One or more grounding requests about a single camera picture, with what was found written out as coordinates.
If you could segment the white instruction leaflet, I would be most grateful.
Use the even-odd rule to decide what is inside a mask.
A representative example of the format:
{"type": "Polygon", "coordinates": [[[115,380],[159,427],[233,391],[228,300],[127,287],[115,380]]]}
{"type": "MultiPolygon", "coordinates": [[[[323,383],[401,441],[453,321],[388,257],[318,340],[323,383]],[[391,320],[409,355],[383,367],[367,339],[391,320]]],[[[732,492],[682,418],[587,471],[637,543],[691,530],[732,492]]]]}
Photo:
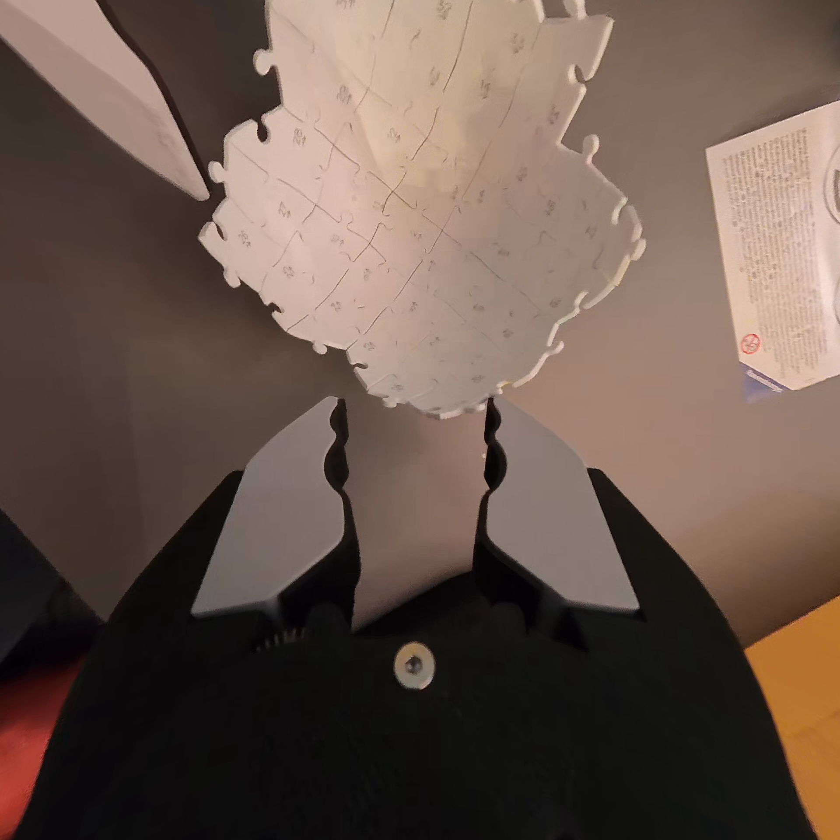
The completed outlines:
{"type": "Polygon", "coordinates": [[[706,150],[749,403],[839,374],[839,101],[706,150]]]}

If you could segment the person's dark clothing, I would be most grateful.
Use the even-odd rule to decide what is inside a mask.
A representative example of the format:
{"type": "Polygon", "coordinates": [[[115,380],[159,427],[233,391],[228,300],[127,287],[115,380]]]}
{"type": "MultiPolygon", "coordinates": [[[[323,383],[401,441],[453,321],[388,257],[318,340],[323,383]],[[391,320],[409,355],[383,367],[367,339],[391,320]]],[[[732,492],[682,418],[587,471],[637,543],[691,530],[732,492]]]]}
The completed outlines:
{"type": "Polygon", "coordinates": [[[1,513],[2,679],[86,651],[103,622],[54,565],[1,513]]]}

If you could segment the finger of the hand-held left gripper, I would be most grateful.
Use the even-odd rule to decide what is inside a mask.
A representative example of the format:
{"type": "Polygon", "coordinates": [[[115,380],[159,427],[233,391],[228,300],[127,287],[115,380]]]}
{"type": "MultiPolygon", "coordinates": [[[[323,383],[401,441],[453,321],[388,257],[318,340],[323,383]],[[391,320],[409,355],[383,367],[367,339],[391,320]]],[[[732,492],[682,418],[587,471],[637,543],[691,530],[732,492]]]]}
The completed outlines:
{"type": "Polygon", "coordinates": [[[2,40],[136,161],[198,201],[209,191],[150,69],[94,1],[2,1],[2,40]]]}

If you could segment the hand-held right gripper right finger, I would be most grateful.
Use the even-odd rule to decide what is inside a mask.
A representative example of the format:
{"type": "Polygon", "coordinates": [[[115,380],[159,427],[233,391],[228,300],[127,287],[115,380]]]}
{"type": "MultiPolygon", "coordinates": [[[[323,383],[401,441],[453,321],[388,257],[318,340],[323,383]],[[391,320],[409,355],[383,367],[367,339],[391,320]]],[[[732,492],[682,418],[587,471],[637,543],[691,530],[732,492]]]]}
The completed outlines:
{"type": "Polygon", "coordinates": [[[573,611],[638,618],[634,586],[584,461],[500,396],[486,409],[486,493],[472,571],[528,631],[576,641],[573,611]]]}

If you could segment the yellow plastic bin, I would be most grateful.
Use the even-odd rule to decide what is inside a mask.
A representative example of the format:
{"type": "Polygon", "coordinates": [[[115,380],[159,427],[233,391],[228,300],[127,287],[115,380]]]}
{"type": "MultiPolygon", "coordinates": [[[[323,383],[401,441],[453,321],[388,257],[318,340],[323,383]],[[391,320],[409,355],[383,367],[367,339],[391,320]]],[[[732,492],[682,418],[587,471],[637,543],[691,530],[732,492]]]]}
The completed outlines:
{"type": "Polygon", "coordinates": [[[821,839],[839,838],[839,599],[746,650],[821,839]]]}

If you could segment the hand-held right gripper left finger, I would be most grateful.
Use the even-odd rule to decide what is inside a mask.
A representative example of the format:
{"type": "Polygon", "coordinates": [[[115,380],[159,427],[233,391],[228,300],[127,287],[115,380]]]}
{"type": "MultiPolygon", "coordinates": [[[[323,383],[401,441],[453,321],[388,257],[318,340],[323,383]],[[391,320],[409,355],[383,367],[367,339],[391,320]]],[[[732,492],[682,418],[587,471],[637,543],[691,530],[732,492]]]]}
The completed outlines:
{"type": "Polygon", "coordinates": [[[203,581],[194,618],[260,613],[282,632],[333,605],[351,625],[361,552],[350,499],[344,399],[327,396],[247,463],[203,581]]]}

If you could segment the partly built puzzle ball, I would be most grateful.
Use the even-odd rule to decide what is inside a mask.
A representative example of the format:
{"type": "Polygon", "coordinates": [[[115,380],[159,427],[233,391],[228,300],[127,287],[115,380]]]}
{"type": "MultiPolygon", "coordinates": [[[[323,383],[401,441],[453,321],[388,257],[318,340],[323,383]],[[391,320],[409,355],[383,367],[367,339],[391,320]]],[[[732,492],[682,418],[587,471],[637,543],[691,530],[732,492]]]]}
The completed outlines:
{"type": "Polygon", "coordinates": [[[386,406],[445,419],[529,382],[644,252],[597,137],[563,143],[613,20],[562,6],[266,2],[280,105],[225,136],[198,241],[386,406]]]}

